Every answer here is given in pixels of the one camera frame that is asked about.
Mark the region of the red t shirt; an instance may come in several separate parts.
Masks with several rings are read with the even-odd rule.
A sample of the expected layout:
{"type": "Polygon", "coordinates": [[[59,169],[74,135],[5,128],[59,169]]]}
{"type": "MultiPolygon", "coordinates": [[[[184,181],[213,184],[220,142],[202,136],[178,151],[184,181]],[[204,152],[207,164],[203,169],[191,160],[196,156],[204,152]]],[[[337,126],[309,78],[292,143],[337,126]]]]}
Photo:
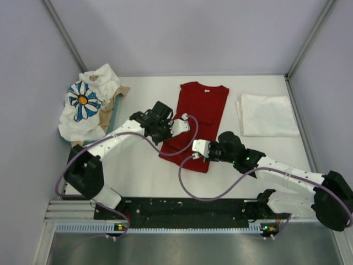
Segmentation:
{"type": "Polygon", "coordinates": [[[190,131],[165,141],[161,151],[178,152],[191,142],[194,135],[197,140],[216,140],[228,94],[229,89],[225,86],[209,87],[198,82],[181,84],[174,119],[185,113],[196,119],[188,120],[190,131]]]}

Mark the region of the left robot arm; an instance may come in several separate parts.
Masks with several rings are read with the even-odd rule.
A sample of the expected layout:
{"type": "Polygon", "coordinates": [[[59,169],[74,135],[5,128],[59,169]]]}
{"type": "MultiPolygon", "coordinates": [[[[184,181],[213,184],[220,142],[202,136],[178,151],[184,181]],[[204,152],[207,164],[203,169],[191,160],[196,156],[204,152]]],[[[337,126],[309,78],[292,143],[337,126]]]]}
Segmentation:
{"type": "Polygon", "coordinates": [[[104,168],[123,150],[138,140],[150,137],[155,144],[172,138],[173,110],[158,101],[152,109],[135,112],[118,129],[87,147],[71,149],[63,178],[79,198],[93,200],[106,206],[113,219],[124,215],[122,196],[104,179],[104,168]]]}

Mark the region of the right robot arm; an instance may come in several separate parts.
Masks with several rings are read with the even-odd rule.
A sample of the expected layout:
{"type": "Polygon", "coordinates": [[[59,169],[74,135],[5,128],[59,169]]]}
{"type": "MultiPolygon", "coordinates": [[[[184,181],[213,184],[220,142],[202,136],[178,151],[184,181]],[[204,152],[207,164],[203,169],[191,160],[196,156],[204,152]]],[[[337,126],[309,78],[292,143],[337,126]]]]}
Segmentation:
{"type": "Polygon", "coordinates": [[[263,218],[282,213],[316,218],[338,232],[352,226],[352,189],[338,172],[320,174],[285,165],[246,148],[231,131],[216,141],[196,140],[192,148],[206,162],[227,162],[245,176],[284,187],[286,192],[266,190],[258,196],[257,210],[263,218]]]}

